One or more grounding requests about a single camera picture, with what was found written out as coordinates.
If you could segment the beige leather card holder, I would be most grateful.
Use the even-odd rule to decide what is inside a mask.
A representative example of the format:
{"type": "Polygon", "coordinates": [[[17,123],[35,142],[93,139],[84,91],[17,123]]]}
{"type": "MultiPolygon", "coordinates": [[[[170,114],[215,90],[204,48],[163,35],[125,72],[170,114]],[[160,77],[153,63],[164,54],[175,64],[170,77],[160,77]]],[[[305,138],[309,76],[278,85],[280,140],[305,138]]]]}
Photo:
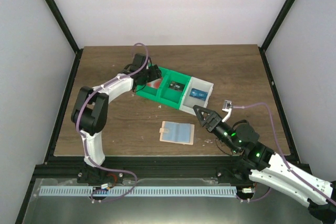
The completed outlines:
{"type": "Polygon", "coordinates": [[[160,133],[160,142],[193,145],[195,125],[189,123],[175,123],[163,121],[160,133]]]}

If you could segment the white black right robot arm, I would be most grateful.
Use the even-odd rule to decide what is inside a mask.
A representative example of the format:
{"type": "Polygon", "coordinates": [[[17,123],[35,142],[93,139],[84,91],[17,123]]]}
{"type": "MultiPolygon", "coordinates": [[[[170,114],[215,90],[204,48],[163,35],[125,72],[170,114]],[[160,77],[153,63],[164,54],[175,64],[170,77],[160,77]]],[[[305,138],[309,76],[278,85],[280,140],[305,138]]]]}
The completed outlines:
{"type": "Polygon", "coordinates": [[[233,170],[235,181],[264,184],[301,203],[323,223],[335,223],[335,182],[319,179],[290,164],[281,151],[275,152],[259,141],[259,134],[248,121],[230,126],[227,118],[213,110],[199,105],[193,110],[200,125],[239,156],[233,170]]]}

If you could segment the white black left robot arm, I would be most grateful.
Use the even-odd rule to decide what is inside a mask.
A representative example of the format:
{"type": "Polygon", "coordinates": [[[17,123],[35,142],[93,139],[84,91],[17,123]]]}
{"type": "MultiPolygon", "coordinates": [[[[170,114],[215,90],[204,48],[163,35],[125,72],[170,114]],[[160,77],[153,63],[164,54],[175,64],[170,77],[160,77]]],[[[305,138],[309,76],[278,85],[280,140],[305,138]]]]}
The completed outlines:
{"type": "Polygon", "coordinates": [[[95,184],[102,184],[107,178],[107,170],[101,165],[106,157],[102,147],[102,130],[107,122],[109,103],[161,76],[161,70],[148,55],[135,54],[133,62],[111,80],[95,87],[80,88],[71,121],[83,143],[84,162],[92,167],[88,176],[95,184]]]}

